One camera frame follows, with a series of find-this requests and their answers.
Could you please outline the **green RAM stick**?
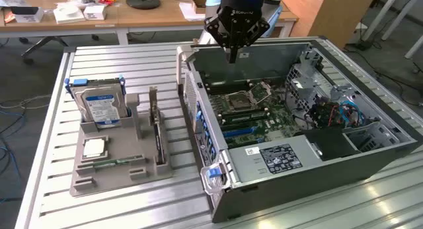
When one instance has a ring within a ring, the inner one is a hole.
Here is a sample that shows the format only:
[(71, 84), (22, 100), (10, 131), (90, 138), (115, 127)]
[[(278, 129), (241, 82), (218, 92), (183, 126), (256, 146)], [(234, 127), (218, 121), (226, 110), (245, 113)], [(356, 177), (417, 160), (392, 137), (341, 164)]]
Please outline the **green RAM stick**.
[(82, 163), (77, 166), (78, 169), (94, 167), (95, 169), (106, 168), (106, 167), (114, 167), (121, 165), (129, 165), (129, 164), (142, 164), (146, 162), (146, 158), (142, 156), (131, 157), (131, 158), (123, 158), (123, 159), (109, 159), (109, 160), (98, 160)]

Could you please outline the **white box with black top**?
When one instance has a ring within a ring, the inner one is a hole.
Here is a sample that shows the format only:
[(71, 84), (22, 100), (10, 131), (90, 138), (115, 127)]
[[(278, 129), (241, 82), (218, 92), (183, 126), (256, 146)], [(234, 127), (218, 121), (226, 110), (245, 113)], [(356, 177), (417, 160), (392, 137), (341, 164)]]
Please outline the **white box with black top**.
[(41, 23), (43, 20), (42, 7), (11, 6), (10, 9), (18, 23)]

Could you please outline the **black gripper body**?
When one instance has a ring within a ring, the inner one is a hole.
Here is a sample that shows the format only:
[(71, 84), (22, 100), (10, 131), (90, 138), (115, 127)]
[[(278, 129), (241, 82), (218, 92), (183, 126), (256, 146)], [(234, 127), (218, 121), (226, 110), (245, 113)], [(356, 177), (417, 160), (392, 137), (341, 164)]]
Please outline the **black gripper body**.
[(234, 20), (250, 19), (253, 22), (257, 22), (260, 18), (264, 18), (264, 3), (265, 0), (221, 0), (218, 17), (230, 33), (231, 48)]

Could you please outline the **hard disk with blue bracket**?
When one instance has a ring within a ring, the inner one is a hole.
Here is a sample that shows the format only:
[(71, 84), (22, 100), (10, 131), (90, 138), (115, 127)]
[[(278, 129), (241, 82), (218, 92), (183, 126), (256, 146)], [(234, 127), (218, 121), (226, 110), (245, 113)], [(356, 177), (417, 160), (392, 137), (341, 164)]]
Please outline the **hard disk with blue bracket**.
[(117, 127), (129, 117), (126, 79), (66, 79), (66, 90), (77, 103), (83, 122), (94, 122), (99, 129)]

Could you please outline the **metal socket cover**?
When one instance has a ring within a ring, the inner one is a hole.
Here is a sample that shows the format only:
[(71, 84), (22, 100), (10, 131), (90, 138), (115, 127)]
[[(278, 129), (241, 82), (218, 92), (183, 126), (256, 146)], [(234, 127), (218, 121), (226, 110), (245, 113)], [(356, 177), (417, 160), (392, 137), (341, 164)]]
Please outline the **metal socket cover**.
[(252, 101), (257, 105), (273, 94), (272, 87), (265, 81), (258, 83), (253, 87), (253, 89), (249, 91), (249, 93), (250, 93)]

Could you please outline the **green motherboard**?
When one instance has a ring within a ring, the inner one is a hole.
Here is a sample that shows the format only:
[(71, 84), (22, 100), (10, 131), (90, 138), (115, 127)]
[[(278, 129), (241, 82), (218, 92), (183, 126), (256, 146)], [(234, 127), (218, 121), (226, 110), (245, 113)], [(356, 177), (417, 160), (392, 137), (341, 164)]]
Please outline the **green motherboard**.
[[(233, 112), (226, 111), (225, 96), (240, 91), (248, 91), (249, 93), (253, 87), (262, 81), (270, 85), (273, 94), (258, 105), (254, 104), (254, 110), (265, 110), (269, 113), (269, 116), (257, 120), (226, 123), (221, 116), (222, 114)], [(293, 137), (300, 132), (300, 126), (285, 104), (285, 94), (286, 91), (284, 85), (277, 79), (262, 79), (258, 81), (248, 80), (235, 84), (209, 88), (209, 98), (222, 133), (229, 130), (237, 130), (253, 126), (258, 127), (257, 131), (252, 134), (230, 138), (223, 137), (230, 149), (269, 142), (268, 133), (270, 131), (282, 131), (286, 138)]]

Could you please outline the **open black PC case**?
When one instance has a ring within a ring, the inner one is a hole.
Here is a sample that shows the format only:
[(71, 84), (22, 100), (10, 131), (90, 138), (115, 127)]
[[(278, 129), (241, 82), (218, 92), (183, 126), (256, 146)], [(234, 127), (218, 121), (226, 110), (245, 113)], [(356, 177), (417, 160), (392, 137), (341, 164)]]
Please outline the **open black PC case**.
[[(332, 99), (301, 115), (288, 106), (286, 77), (304, 51), (316, 48), (324, 57), (322, 73), (334, 84)], [(195, 148), (201, 179), (214, 223), (289, 203), (337, 187), (369, 179), (393, 161), (423, 145), (423, 120), (406, 108), (346, 53), (324, 38), (289, 38), (258, 42), (229, 63), (218, 45), (178, 47), (178, 82), (189, 134)], [(213, 110), (209, 88), (248, 80), (277, 79), (285, 104), (324, 163), (304, 171), (248, 183), (240, 181), (223, 133)], [(344, 129), (373, 122), (388, 126), (398, 145), (361, 152)], [(222, 176), (206, 179), (207, 167), (219, 166)]]

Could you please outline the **graphics card with metal bracket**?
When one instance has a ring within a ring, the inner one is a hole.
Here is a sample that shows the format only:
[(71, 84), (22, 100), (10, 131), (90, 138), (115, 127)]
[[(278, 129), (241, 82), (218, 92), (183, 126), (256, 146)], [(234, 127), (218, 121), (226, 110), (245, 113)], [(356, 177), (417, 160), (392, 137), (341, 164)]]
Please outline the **graphics card with metal bracket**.
[(163, 147), (163, 137), (162, 137), (162, 115), (158, 107), (158, 89), (157, 87), (150, 87), (149, 96), (150, 96), (150, 125), (154, 127), (155, 132), (155, 142), (157, 142), (157, 164), (163, 165), (166, 163), (165, 156), (165, 147)]

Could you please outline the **wooden cabinet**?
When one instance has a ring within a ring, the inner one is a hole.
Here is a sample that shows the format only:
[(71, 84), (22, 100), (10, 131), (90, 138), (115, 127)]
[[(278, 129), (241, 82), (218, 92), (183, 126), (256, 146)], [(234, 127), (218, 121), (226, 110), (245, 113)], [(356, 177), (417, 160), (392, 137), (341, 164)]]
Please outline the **wooden cabinet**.
[(338, 48), (353, 37), (373, 0), (282, 0), (298, 16), (292, 37), (325, 36)]

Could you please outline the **blue plastic case latch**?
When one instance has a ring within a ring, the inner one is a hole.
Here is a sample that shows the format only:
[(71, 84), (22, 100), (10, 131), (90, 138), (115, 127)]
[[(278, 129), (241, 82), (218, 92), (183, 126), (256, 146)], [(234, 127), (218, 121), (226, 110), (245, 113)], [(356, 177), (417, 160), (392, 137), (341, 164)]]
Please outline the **blue plastic case latch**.
[(222, 176), (222, 170), (219, 166), (214, 166), (214, 167), (207, 167), (206, 169), (206, 179), (214, 179), (217, 177)]

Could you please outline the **black round lamp base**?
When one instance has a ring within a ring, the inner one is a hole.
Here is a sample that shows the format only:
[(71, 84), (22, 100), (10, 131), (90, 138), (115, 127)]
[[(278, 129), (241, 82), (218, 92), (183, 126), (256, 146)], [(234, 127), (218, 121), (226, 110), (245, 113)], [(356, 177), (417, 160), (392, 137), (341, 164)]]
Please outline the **black round lamp base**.
[(126, 0), (130, 7), (141, 10), (155, 9), (161, 6), (161, 0)]

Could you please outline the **perforated metal drive cage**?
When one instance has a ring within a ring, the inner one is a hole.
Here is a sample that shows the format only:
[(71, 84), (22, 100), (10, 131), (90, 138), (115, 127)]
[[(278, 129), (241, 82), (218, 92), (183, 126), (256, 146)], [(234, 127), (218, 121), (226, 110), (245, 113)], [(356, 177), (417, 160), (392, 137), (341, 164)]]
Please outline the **perforated metal drive cage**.
[(322, 73), (322, 60), (316, 48), (304, 51), (286, 77), (288, 106), (301, 115), (306, 114), (317, 103), (332, 99), (334, 84)]

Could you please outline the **metal disk bay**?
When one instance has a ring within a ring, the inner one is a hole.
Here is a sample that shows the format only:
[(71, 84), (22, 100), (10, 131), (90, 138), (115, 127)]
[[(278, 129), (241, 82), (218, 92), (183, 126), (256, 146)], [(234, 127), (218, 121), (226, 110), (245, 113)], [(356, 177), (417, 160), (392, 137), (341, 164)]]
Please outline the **metal disk bay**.
[(344, 134), (361, 152), (369, 152), (401, 143), (400, 138), (381, 122), (373, 122), (357, 128), (349, 127), (344, 129)]

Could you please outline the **white table frame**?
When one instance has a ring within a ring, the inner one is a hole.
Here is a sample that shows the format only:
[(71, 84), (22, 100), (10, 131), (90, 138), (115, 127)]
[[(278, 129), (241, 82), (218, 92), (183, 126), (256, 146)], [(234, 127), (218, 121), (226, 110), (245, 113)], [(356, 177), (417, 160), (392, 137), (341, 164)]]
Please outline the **white table frame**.
[[(389, 21), (384, 24), (384, 27), (377, 31), (377, 27), (380, 23), (382, 22), (382, 19), (385, 18), (386, 14), (392, 10), (392, 7), (394, 6), (397, 0), (388, 0), (382, 10), (380, 11), (376, 19), (373, 20), (368, 30), (365, 33), (361, 33), (361, 40), (373, 42), (373, 47), (381, 48), (381, 46), (377, 43), (377, 37), (378, 35), (385, 31), (381, 40), (386, 41), (389, 37), (392, 36), (394, 30), (400, 26), (402, 20), (406, 18), (406, 15), (409, 14), (410, 10), (413, 9), (414, 5), (418, 3), (418, 0), (408, 0), (404, 4), (404, 6), (400, 8), (400, 10), (396, 11), (396, 15), (392, 17)], [(377, 7), (381, 0), (374, 0), (372, 2), (370, 8)]]

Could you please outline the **grey power supply unit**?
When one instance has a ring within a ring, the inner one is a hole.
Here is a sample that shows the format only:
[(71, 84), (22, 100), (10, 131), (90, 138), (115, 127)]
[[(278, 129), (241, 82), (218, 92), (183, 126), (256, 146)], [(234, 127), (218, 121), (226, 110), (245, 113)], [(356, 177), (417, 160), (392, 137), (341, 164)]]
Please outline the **grey power supply unit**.
[(305, 135), (229, 150), (242, 183), (284, 176), (324, 163)]

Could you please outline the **white box with round hole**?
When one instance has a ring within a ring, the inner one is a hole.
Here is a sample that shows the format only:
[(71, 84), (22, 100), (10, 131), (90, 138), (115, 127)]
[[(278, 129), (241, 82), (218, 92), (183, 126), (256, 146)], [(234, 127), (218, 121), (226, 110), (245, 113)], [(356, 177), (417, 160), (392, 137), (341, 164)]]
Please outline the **white box with round hole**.
[(58, 24), (82, 22), (86, 20), (82, 10), (78, 6), (59, 5), (54, 9), (54, 15)]

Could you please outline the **wooden desk with white frame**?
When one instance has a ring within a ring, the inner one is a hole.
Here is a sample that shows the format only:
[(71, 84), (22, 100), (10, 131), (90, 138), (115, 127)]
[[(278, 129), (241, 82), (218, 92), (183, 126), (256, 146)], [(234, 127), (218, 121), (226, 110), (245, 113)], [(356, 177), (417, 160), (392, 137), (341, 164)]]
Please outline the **wooden desk with white frame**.
[(119, 43), (127, 45), (131, 32), (203, 30), (203, 21), (185, 18), (179, 7), (183, 1), (189, 0), (161, 0), (159, 8), (138, 10), (126, 4), (126, 0), (118, 0), (106, 8), (105, 20), (69, 24), (58, 24), (53, 13), (45, 14), (41, 23), (6, 23), (6, 10), (0, 10), (0, 38), (115, 34)]

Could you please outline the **small white labelled box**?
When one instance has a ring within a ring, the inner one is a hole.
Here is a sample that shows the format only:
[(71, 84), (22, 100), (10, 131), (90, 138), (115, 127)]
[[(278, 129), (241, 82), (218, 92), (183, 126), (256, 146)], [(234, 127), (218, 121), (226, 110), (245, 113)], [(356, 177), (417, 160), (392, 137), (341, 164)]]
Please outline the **small white labelled box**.
[(83, 15), (86, 20), (105, 20), (106, 19), (106, 6), (105, 5), (94, 5), (87, 6)]

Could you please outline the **white paper stack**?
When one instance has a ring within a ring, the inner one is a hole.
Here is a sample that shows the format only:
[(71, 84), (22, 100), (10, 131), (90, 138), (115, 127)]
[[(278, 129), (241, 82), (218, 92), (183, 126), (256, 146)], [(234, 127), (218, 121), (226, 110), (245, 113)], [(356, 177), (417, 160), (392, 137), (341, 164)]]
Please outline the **white paper stack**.
[(191, 3), (181, 2), (179, 8), (187, 21), (203, 21), (206, 14), (197, 13), (195, 6)]

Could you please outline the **silver CPU chip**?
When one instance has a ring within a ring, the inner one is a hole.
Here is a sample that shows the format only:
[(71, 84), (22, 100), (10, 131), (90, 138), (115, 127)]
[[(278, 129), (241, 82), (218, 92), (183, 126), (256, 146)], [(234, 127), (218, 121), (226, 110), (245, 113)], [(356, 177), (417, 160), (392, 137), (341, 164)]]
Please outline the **silver CPU chip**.
[(86, 158), (98, 157), (103, 154), (106, 147), (105, 139), (90, 139), (85, 143), (83, 156)]

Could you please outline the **grey plastic parts rack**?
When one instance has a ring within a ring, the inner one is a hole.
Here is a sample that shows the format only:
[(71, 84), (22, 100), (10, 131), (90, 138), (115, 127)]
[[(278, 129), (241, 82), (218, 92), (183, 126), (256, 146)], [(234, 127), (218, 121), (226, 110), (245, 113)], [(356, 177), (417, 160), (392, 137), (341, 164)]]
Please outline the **grey plastic parts rack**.
[[(166, 163), (157, 164), (157, 142), (154, 127), (150, 125), (150, 111), (138, 113), (139, 98), (135, 94), (126, 96), (126, 104), (131, 115), (122, 118), (122, 124), (117, 127), (99, 129), (94, 122), (81, 123), (77, 154), (70, 194), (74, 197), (93, 195), (110, 190), (169, 179), (174, 176), (169, 139), (162, 115), (162, 137)], [(83, 156), (85, 143), (90, 139), (105, 139), (106, 147), (101, 156), (86, 158)], [(142, 156), (146, 162), (95, 169), (94, 167), (78, 169), (82, 163), (123, 159)]]

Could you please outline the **blue expansion slot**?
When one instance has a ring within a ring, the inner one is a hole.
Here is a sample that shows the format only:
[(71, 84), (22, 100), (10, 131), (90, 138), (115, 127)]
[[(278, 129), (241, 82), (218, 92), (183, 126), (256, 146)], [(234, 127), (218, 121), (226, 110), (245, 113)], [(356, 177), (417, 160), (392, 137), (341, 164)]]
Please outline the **blue expansion slot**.
[(237, 137), (241, 135), (246, 135), (246, 134), (252, 134), (257, 131), (258, 127), (253, 126), (253, 127), (248, 127), (248, 128), (242, 128), (242, 129), (237, 129), (237, 130), (229, 130), (223, 132), (223, 136), (225, 138), (230, 138), (230, 137)]

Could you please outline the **CPU socket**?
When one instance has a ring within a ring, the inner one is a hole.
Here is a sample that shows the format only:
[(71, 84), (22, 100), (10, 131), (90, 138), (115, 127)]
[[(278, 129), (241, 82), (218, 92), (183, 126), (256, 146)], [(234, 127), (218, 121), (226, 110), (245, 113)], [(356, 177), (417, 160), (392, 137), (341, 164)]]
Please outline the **CPU socket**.
[(256, 108), (248, 91), (240, 91), (225, 96), (226, 111), (240, 112), (253, 110)]

